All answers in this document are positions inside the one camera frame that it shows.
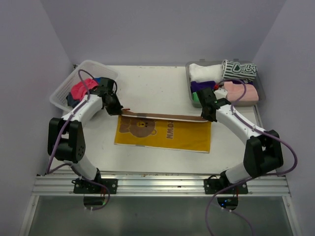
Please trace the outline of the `green white striped towel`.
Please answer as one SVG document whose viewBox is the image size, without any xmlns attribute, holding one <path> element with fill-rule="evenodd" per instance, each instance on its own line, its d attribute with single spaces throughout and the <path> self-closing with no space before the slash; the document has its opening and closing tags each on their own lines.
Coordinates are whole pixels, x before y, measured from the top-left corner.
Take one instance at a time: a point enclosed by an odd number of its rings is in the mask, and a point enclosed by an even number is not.
<svg viewBox="0 0 315 236">
<path fill-rule="evenodd" d="M 256 79 L 257 66 L 254 63 L 240 63 L 238 61 L 223 60 L 221 63 L 222 78 L 239 79 L 244 83 L 251 83 Z"/>
</svg>

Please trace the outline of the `yellow brown towel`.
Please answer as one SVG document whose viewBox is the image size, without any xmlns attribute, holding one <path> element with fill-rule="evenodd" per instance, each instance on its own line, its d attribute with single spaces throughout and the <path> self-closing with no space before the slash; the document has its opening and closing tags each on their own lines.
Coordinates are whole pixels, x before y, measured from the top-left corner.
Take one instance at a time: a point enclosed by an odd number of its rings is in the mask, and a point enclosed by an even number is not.
<svg viewBox="0 0 315 236">
<path fill-rule="evenodd" d="M 209 153 L 211 122 L 189 122 L 119 116 L 114 142 Z"/>
</svg>

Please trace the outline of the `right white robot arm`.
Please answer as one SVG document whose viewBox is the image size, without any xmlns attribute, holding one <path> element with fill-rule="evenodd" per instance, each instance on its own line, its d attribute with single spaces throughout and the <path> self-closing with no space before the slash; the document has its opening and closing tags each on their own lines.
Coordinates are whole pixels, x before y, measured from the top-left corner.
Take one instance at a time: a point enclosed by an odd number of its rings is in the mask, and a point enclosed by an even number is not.
<svg viewBox="0 0 315 236">
<path fill-rule="evenodd" d="M 276 131 L 257 127 L 233 108 L 227 99 L 218 99 L 211 88 L 196 93 L 202 106 L 201 117 L 225 125 L 245 145 L 242 163 L 223 171 L 219 178 L 211 176 L 204 180 L 206 194 L 230 193 L 238 182 L 260 177 L 283 165 L 281 143 L 274 139 L 279 138 Z"/>
</svg>

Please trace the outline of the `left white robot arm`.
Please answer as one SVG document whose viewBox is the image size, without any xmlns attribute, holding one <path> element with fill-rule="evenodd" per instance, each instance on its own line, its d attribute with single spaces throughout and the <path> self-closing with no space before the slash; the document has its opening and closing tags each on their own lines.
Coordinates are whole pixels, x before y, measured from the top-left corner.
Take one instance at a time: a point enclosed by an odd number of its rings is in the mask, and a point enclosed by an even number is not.
<svg viewBox="0 0 315 236">
<path fill-rule="evenodd" d="M 100 110 L 111 116 L 122 114 L 117 97 L 117 83 L 110 78 L 100 78 L 100 83 L 84 96 L 82 101 L 61 118 L 49 122 L 48 154 L 69 166 L 78 176 L 73 182 L 76 194 L 110 195 L 110 183 L 101 177 L 100 170 L 88 159 L 83 128 Z"/>
</svg>

